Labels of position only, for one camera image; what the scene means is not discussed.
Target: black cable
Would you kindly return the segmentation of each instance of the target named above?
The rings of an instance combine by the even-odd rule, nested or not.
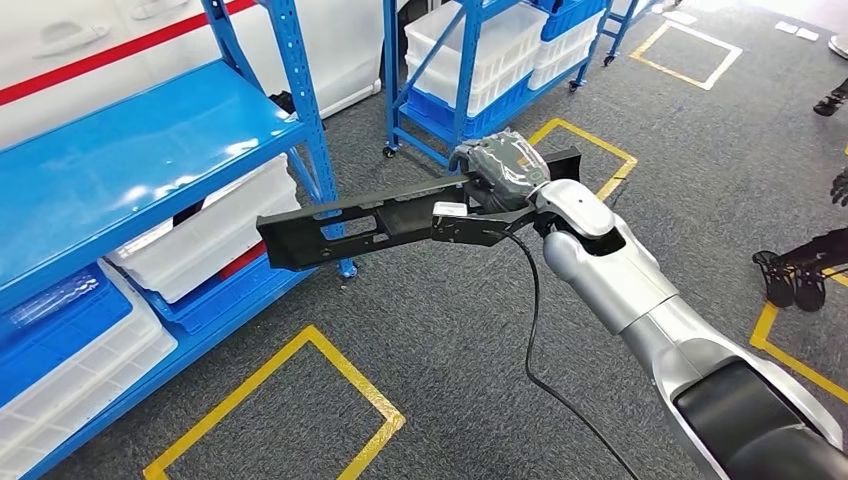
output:
[[[589,420],[586,415],[584,415],[580,411],[579,408],[577,408],[574,404],[566,400],[562,395],[559,394],[559,392],[554,390],[553,387],[540,380],[533,373],[530,366],[532,364],[533,358],[533,345],[536,342],[536,326],[539,323],[539,302],[542,296],[539,289],[539,270],[536,268],[536,261],[533,259],[533,254],[530,253],[530,249],[527,248],[527,245],[523,241],[521,241],[520,238],[515,236],[515,234],[506,231],[490,231],[488,233],[501,237],[506,237],[515,242],[515,244],[518,245],[524,252],[524,256],[527,257],[527,261],[530,263],[530,270],[533,272],[533,323],[530,326],[530,339],[527,342],[527,355],[524,357],[524,372],[527,374],[527,377],[539,388],[548,392],[552,397],[556,398],[559,403],[565,406],[565,408],[571,410],[571,413],[573,413],[574,416],[579,418],[580,421],[583,422],[584,425],[586,425],[586,428],[591,430],[592,433],[594,433],[595,436],[598,437],[598,440],[600,440],[601,443],[604,444],[607,451],[609,451],[610,454],[612,454],[612,456],[615,457],[616,460],[618,460],[618,463],[620,463],[621,466],[624,467],[625,470],[627,470],[627,473],[628,475],[630,475],[630,478],[632,478],[633,480],[639,480],[639,477],[636,475],[636,472],[633,471],[633,468],[627,463],[627,461],[624,460],[624,458],[622,458],[622,456],[618,453],[615,447],[610,444],[610,442],[606,439],[606,437],[604,437],[604,435],[601,433],[600,430],[598,430],[598,428],[592,423],[592,421]]]

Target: shelf tier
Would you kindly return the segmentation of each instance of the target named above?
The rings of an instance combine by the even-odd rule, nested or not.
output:
[[[34,480],[47,473],[313,271],[271,269],[267,255],[263,254],[235,275],[220,282],[217,287],[221,288],[207,292],[203,299],[207,307],[217,307],[217,317],[193,335],[187,334],[179,325],[165,322],[165,327],[177,339],[176,350],[27,472],[22,480]]]
[[[527,107],[532,105],[536,100],[539,99],[539,97],[547,94],[552,89],[554,89],[557,85],[562,83],[565,79],[567,79],[568,77],[573,75],[575,72],[577,72],[580,69],[580,67],[582,67],[584,64],[589,62],[590,59],[591,59],[591,57],[587,57],[587,58],[581,60],[579,63],[577,63],[573,67],[569,68],[568,70],[562,72],[560,75],[558,75],[556,78],[554,78],[550,82],[546,83],[543,87],[541,87],[538,90],[527,89],[520,100],[518,100],[516,102],[512,102],[509,105],[507,105],[506,108],[503,108],[498,115],[493,115],[492,119],[483,127],[483,130],[485,130],[486,132],[489,132],[491,134],[491,133],[494,133],[496,131],[503,129],[503,127],[505,127],[506,124],[509,123],[510,120],[512,120],[517,115],[519,115],[521,112],[526,110]],[[443,124],[436,123],[433,120],[431,120],[430,118],[419,114],[415,109],[409,108],[409,106],[406,103],[401,105],[400,113],[403,115],[404,118],[412,121],[418,127],[426,130],[428,133],[434,135],[435,137],[437,137],[438,139],[447,143],[448,145],[450,145],[451,142],[454,141],[454,133],[453,133],[453,126],[452,125],[451,126],[445,126]]]
[[[0,312],[307,132],[215,61],[0,152],[0,238],[14,252],[0,255]]]

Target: blue metal shelf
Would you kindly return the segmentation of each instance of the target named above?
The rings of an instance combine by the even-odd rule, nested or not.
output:
[[[336,199],[295,0],[262,2],[295,116],[261,91],[224,2],[202,3],[220,60],[0,152],[0,178],[7,180],[0,191],[0,313],[298,144],[311,168],[296,155],[289,161],[309,177],[307,190],[317,202]],[[355,274],[350,260],[339,267]],[[262,255],[189,294],[181,312],[204,317],[192,334],[166,323],[177,349],[24,478],[43,475],[310,273],[272,270]]]
[[[397,11],[397,0],[384,0],[383,2],[383,23],[384,31],[386,32],[383,49],[383,64],[385,68],[386,85],[386,131],[388,136],[386,149],[384,150],[384,154],[386,155],[396,152],[400,148],[400,140],[403,139],[410,145],[424,152],[440,165],[447,167],[447,159],[444,155],[403,128],[402,119],[404,118],[411,120],[413,123],[444,142],[448,151],[452,151],[454,147],[462,143],[463,140],[469,138],[469,136],[466,135],[466,128],[469,123],[468,100],[471,93],[471,76],[472,69],[474,68],[474,58],[477,54],[477,42],[480,37],[480,30],[483,22],[499,13],[504,12],[509,7],[518,3],[518,1],[492,0],[488,3],[485,2],[485,0],[459,1],[462,4],[462,8],[459,9],[454,19],[449,23],[441,37],[436,41],[433,49],[426,58],[422,60],[418,69],[410,76],[409,81],[406,82],[402,89],[400,88],[401,82],[398,78],[399,68],[397,62],[398,25],[397,15],[395,14]],[[445,39],[455,28],[457,28],[457,25],[463,17],[465,19],[465,27],[462,37],[462,58],[460,61],[459,78],[457,82],[457,97],[455,108],[453,109],[453,125],[451,128],[443,123],[434,122],[430,118],[417,114],[414,109],[409,108],[406,100],[415,81],[424,69],[427,68],[428,63],[435,56],[435,52],[441,48]],[[603,25],[605,20],[606,18],[602,18],[600,24]],[[569,69],[569,71],[559,75],[545,87],[537,91],[527,90],[523,95],[515,95],[515,97],[519,98],[518,100],[515,100],[508,105],[499,105],[502,112],[488,115],[491,118],[483,120],[485,128],[476,128],[475,126],[474,134],[476,136],[481,136],[481,132],[484,135],[494,133],[497,129],[506,125],[516,115],[524,111],[537,98],[549,92],[554,86],[568,78],[575,71],[577,72],[577,77],[573,81],[573,84],[575,86],[583,85],[585,83],[586,71],[589,66],[589,59],[592,58],[599,36],[600,35],[596,35],[595,39],[592,41],[592,45],[586,59],[578,63],[574,68]]]
[[[642,18],[646,13],[651,11],[651,7],[660,3],[662,0],[648,0],[639,10],[636,11],[636,7],[639,6],[639,0],[630,0],[630,4],[627,6],[627,11],[624,15],[616,12],[610,12],[608,21],[613,21],[618,23],[618,29],[613,32],[609,30],[604,25],[601,33],[608,37],[612,37],[614,40],[612,42],[612,46],[607,52],[607,57],[604,59],[604,65],[609,65],[612,60],[618,56],[618,47],[621,46],[621,42],[624,41],[624,36],[627,34],[627,30],[630,28],[633,23],[637,22],[640,18]]]
[[[67,455],[91,440],[312,272],[313,270],[304,272],[272,270],[268,266],[267,256],[262,255],[239,271],[238,274],[228,278],[226,283],[239,289],[240,292],[244,293],[243,295],[236,295],[232,299],[233,301],[219,304],[225,310],[220,313],[216,321],[207,324],[194,335],[188,335],[178,325],[166,324],[168,331],[177,339],[176,350],[136,382],[132,390],[118,397],[109,407],[91,419],[85,427],[62,444],[60,448],[53,451],[52,454],[30,470],[22,480],[34,480],[47,473]],[[245,276],[260,279],[261,281],[256,283],[255,286],[261,288],[240,288],[239,286],[243,285],[241,280]]]
[[[222,61],[0,153],[0,311],[306,139]]]

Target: red stripe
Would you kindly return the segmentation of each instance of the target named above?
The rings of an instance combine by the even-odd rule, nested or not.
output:
[[[227,11],[230,14],[238,13],[246,8],[254,5],[253,0],[233,0],[227,4]],[[96,53],[90,57],[83,58],[76,62],[64,65],[47,73],[16,83],[10,87],[0,90],[0,105],[5,105],[14,102],[19,98],[26,97],[45,88],[52,87],[59,83],[69,80],[76,76],[88,73],[98,69],[104,65],[117,62],[122,58],[135,55],[150,47],[173,40],[180,35],[186,34],[192,30],[197,30],[206,25],[206,14],[201,13],[193,17],[181,20],[173,25],[160,28],[147,35],[130,40],[114,46],[100,53]]]

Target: plastic bin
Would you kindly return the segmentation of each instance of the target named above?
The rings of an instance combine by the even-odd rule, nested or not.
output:
[[[518,59],[512,66],[504,70],[500,76],[493,78],[489,83],[476,88],[472,86],[471,94],[468,97],[468,117],[477,116],[486,107],[506,93],[507,90],[512,88],[513,85],[526,77],[533,70],[536,56],[536,50],[531,50],[524,57]],[[410,55],[406,56],[406,63],[409,66],[409,72],[413,72],[421,65],[419,59]],[[429,93],[447,103],[450,108],[456,108],[456,77],[444,77],[430,72],[428,69],[418,78],[413,89],[417,89],[422,93]],[[411,97],[410,103],[416,104],[421,98],[423,98],[421,95]],[[426,110],[427,105],[418,104],[416,108]]]
[[[510,107],[524,101],[529,81],[530,75],[525,76],[486,109],[477,114],[476,117],[467,118],[465,120],[465,138],[480,138],[493,133],[490,130],[498,126],[495,124],[496,122],[507,120]],[[442,99],[413,88],[409,91],[407,105],[415,114],[427,117],[449,131],[453,130],[455,109]]]
[[[542,45],[539,46],[538,53],[536,53],[536,68],[546,65],[554,59],[559,59],[561,55],[570,51],[576,45],[582,45],[594,39],[598,35],[598,25],[604,13],[606,13],[606,9],[583,20],[583,22],[555,39],[549,42],[542,42]]]
[[[131,311],[0,407],[0,478],[4,480],[29,471],[177,346],[126,280],[104,263],[100,266],[129,300]]]
[[[206,198],[176,227],[170,219],[110,253],[139,286],[175,303],[259,243],[256,217],[300,208],[286,156],[263,164]]]
[[[131,310],[124,294],[91,264],[0,315],[0,408]]]
[[[563,0],[557,11],[551,13],[552,2],[541,1],[539,7],[549,13],[542,28],[542,40],[551,41],[560,34],[579,25],[587,18],[607,8],[609,0]]]
[[[571,50],[566,51],[559,58],[555,58],[540,67],[536,67],[533,70],[533,75],[530,76],[530,83],[528,83],[527,88],[538,90],[569,68],[580,63],[589,55],[593,41],[594,38],[590,38],[582,44],[574,46]]]
[[[409,39],[408,55],[419,60],[426,58],[460,8],[458,2],[448,2],[407,25],[404,30]],[[515,59],[524,58],[534,51],[540,43],[539,34],[547,18],[545,12],[532,5],[517,3],[486,21],[477,42],[471,89],[483,88],[512,67]],[[427,73],[457,82],[464,29],[463,18],[427,65]]]

